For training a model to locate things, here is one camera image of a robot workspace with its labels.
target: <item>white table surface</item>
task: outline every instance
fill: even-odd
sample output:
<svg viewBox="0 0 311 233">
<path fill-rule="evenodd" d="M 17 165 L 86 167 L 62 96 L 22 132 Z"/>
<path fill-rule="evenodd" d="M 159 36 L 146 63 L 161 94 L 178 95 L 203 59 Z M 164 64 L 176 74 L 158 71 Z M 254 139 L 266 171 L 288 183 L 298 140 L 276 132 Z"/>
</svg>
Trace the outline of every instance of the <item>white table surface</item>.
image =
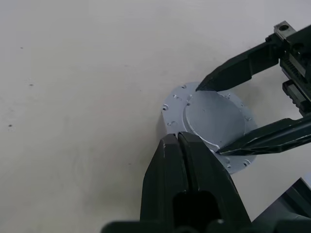
<svg viewBox="0 0 311 233">
<path fill-rule="evenodd" d="M 0 232 L 99 232 L 138 219 L 163 100 L 201 81 L 308 0 L 3 0 Z M 235 88 L 264 125 L 300 118 L 280 67 Z M 311 171 L 310 145 L 233 175 L 251 219 Z"/>
</svg>

